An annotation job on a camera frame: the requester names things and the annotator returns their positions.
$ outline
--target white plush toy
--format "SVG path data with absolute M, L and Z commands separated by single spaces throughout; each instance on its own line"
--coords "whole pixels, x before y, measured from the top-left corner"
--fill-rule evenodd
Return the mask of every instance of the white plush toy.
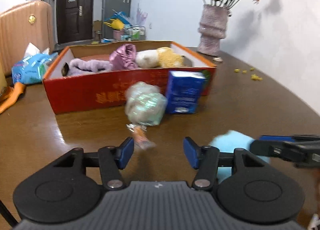
M 140 68 L 155 68 L 159 65 L 159 54 L 156 49 L 137 53 L 136 63 Z

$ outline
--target tissue pack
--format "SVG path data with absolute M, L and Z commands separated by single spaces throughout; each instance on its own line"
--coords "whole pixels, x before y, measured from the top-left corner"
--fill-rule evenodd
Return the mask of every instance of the tissue pack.
M 199 72 L 170 71 L 167 113 L 195 113 L 206 78 Z
M 58 53 L 49 55 L 49 51 L 47 48 L 40 53 L 35 45 L 29 43 L 23 59 L 15 63 L 11 69 L 13 83 L 28 85 L 41 82 L 48 69 L 47 64 L 58 56 Z

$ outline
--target vase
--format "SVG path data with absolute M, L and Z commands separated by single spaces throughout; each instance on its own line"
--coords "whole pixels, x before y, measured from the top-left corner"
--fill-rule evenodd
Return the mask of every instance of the vase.
M 218 56 L 220 39 L 226 37 L 228 10 L 205 4 L 198 32 L 201 33 L 198 52 Z

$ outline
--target plastic bag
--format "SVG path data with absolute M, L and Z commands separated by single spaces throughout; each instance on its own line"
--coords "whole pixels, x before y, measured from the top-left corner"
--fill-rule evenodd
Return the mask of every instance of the plastic bag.
M 133 124 L 159 125 L 167 106 L 167 99 L 157 86 L 138 82 L 126 92 L 125 114 Z
M 12 67 L 13 83 L 20 82 L 28 85 L 41 82 L 48 69 L 46 64 L 58 56 L 58 53 L 48 54 L 49 48 L 45 49 L 41 54 L 36 46 L 29 43 L 23 59 Z
M 143 125 L 127 124 L 127 128 L 132 131 L 132 137 L 137 149 L 147 150 L 156 146 L 146 137 L 146 127 Z

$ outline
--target brown door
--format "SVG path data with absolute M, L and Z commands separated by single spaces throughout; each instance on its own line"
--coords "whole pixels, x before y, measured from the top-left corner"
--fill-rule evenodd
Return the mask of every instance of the brown door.
M 93 0 L 57 0 L 58 43 L 92 39 Z

